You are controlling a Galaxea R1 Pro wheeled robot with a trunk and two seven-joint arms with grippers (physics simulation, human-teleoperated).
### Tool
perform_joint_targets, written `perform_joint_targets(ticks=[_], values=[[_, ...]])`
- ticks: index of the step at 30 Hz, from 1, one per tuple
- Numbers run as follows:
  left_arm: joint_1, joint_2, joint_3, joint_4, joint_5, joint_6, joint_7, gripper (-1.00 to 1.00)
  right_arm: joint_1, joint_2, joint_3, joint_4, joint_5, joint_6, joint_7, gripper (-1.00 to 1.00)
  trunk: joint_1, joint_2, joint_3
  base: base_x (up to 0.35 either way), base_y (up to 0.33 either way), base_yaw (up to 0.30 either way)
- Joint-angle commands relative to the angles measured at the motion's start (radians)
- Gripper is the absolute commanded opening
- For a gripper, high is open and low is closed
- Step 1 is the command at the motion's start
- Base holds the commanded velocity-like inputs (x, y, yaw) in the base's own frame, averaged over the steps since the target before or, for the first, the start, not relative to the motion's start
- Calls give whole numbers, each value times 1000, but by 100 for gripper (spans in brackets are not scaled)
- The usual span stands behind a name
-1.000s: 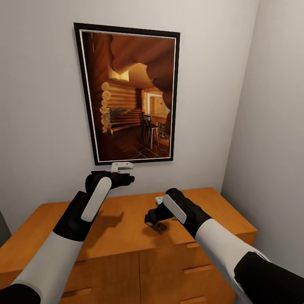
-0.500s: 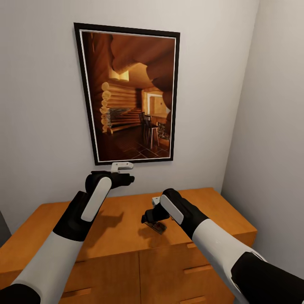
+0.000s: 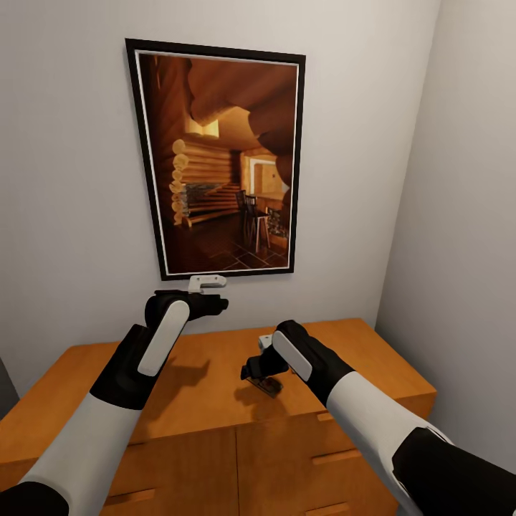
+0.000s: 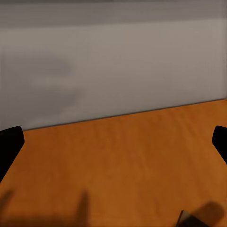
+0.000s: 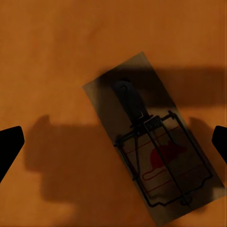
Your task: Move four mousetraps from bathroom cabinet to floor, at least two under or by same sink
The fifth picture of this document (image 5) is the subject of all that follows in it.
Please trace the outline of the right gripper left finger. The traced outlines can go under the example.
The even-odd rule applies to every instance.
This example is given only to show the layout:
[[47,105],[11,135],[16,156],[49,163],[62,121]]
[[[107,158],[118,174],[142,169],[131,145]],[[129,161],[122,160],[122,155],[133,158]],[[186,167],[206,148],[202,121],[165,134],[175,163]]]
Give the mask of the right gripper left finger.
[[25,143],[20,126],[0,131],[0,183]]

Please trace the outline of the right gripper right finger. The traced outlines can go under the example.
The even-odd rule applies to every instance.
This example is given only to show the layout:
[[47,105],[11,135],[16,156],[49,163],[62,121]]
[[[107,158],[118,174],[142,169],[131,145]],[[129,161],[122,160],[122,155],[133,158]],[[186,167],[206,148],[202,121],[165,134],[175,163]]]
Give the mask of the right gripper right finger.
[[213,132],[212,143],[227,164],[227,128],[216,126]]

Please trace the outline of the mousetrap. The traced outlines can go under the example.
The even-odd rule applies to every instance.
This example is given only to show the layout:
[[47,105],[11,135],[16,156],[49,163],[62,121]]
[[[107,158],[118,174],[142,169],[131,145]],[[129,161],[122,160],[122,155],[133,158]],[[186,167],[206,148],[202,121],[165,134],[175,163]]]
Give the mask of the mousetrap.
[[156,227],[227,195],[143,51],[83,88]]

